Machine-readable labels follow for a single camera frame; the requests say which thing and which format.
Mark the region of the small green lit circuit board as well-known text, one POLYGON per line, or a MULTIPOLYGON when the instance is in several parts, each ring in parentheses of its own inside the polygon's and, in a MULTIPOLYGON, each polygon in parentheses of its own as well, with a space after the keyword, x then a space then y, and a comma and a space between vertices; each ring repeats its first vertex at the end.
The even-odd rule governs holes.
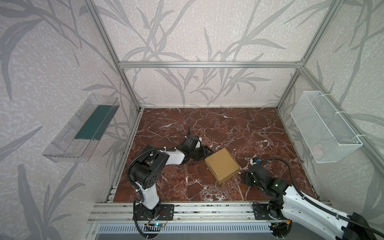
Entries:
POLYGON ((160 222, 147 223, 145 225, 145 230, 147 232, 159 232, 161 229, 165 228, 166 225, 167 225, 167 223, 160 223, 160 222))

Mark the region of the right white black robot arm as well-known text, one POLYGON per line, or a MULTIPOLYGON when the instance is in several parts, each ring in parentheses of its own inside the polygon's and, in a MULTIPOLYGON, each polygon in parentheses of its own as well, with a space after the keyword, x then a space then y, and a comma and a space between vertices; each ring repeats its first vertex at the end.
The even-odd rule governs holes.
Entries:
POLYGON ((242 182, 256 187, 271 199, 267 204, 253 203, 257 220, 276 220, 270 226, 277 239, 283 239, 296 222, 326 240, 375 240, 383 233, 369 226, 367 220, 357 214, 348 215, 333 209, 301 192, 294 183, 273 178, 260 163, 251 165, 242 174, 242 182))

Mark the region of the aluminium frame structure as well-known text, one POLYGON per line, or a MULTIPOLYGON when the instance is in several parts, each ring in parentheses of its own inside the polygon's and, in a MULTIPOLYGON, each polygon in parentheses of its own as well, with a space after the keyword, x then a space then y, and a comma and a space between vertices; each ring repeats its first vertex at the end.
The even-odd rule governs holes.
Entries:
POLYGON ((350 128, 351 134, 354 138, 359 141, 359 144, 356 147, 361 147, 362 151, 365 153, 367 158, 372 162, 372 164, 379 169, 379 171, 384 170, 384 156, 380 153, 380 151, 375 147, 374 143, 366 136, 363 135, 363 130, 357 126, 357 124, 352 120, 352 115, 344 112, 344 109, 341 107, 339 103, 332 97, 331 93, 327 91, 324 86, 317 80, 314 75, 306 68, 306 64, 308 60, 313 55, 316 47, 319 45, 321 39, 324 37, 326 30, 332 24, 334 18, 340 11, 342 5, 350 5, 350 6, 359 6, 361 7, 363 4, 359 1, 331 1, 329 5, 329 10, 325 15, 319 29, 317 30, 313 40, 311 41, 308 49, 306 50, 302 60, 298 62, 260 62, 258 60, 255 61, 247 61, 247 62, 218 62, 218 61, 133 61, 133 62, 120 62, 117 59, 117 56, 112 48, 112 44, 109 40, 107 32, 103 27, 100 13, 101 11, 97 9, 96 5, 93 1, 86 1, 85 7, 82 8, 81 12, 89 12, 94 22, 96 23, 96 27, 100 32, 103 41, 106 44, 106 47, 111 54, 113 59, 114 66, 117 68, 118 73, 123 77, 123 69, 130 68, 149 68, 149 69, 176 69, 176 68, 188 68, 188 69, 295 69, 295 73, 290 80, 290 83, 286 87, 282 98, 279 100, 278 108, 282 107, 282 104, 288 98, 289 92, 293 89, 296 84, 299 76, 303 76, 308 84, 310 84, 313 88, 312 91, 305 91, 303 93, 306 96, 306 99, 312 104, 316 96, 320 96, 320 99, 324 103, 328 103, 331 108, 334 109, 333 114, 342 119, 347 127, 350 128))

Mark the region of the clear acrylic wall tray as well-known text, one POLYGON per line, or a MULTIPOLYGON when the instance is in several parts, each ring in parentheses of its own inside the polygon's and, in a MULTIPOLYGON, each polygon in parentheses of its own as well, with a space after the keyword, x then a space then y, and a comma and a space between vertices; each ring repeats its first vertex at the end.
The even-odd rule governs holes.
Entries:
POLYGON ((119 107, 117 97, 90 94, 43 156, 54 163, 88 162, 119 107))

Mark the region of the brown cardboard box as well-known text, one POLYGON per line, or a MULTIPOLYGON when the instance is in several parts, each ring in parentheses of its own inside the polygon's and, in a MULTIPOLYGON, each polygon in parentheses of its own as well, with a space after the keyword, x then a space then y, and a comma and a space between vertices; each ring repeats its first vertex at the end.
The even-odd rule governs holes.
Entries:
POLYGON ((240 172, 240 165, 224 148, 205 159, 205 164, 218 184, 222 184, 240 172))

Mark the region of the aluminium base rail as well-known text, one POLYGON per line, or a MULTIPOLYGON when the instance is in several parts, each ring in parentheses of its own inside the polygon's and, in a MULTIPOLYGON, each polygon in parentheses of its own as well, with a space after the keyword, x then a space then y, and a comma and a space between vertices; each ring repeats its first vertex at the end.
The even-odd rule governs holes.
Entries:
MULTIPOLYGON (((173 202, 174 209, 160 214, 163 223, 273 222, 267 214, 254 214, 253 202, 173 202)), ((95 204, 88 224, 133 223, 132 203, 95 204)))

